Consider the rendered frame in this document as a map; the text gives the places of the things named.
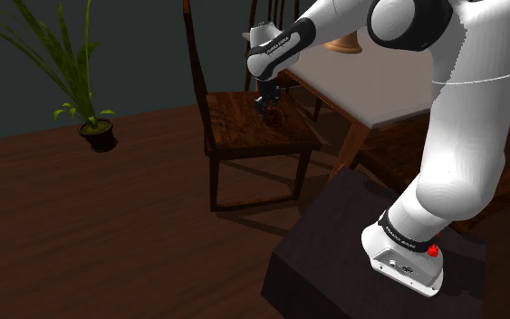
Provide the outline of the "tan rounded object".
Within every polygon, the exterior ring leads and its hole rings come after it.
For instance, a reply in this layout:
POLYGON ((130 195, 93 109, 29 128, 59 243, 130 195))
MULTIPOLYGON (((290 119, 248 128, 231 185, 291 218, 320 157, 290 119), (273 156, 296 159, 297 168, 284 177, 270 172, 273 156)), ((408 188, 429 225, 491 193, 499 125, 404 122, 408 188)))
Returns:
POLYGON ((346 34, 328 43, 324 43, 323 46, 337 53, 358 54, 362 52, 357 32, 346 34))

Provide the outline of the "white top wooden table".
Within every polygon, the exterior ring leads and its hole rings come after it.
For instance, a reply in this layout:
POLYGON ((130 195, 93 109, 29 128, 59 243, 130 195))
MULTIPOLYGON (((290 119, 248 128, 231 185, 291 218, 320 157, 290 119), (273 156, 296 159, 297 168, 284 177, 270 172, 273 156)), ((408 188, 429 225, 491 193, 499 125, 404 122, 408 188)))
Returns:
POLYGON ((337 53, 320 45, 300 53, 284 71, 351 122, 330 176, 351 164, 370 131, 429 111, 432 58, 376 45, 358 31, 361 53, 337 53))

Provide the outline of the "dark robot stand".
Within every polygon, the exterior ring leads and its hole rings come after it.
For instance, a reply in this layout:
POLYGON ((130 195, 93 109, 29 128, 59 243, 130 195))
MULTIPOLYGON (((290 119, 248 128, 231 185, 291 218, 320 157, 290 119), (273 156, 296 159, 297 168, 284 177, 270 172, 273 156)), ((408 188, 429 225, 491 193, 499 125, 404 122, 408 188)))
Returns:
POLYGON ((284 319, 483 319, 486 243, 447 227, 442 288, 425 297, 372 269, 361 231, 397 198, 344 168, 273 251, 262 296, 284 319))

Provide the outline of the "potted green plant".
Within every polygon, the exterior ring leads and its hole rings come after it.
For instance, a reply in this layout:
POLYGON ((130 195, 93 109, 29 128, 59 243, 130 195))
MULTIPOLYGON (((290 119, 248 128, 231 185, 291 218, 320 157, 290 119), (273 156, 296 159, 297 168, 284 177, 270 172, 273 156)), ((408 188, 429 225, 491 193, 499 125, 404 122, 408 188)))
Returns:
POLYGON ((91 91, 89 60, 99 44, 89 40, 91 0, 86 0, 83 44, 78 51, 72 48, 62 5, 57 5, 60 35, 55 36, 46 24, 34 17, 23 0, 12 1, 31 32, 43 45, 54 66, 46 62, 9 26, 3 27, 0 37, 26 55, 70 98, 53 112, 53 117, 56 119, 60 114, 67 113, 71 118, 79 119, 81 125, 78 133, 90 144, 92 151, 102 153, 113 150, 118 140, 114 136, 113 123, 107 117, 113 115, 115 111, 104 109, 96 112, 93 108, 95 93, 91 91))

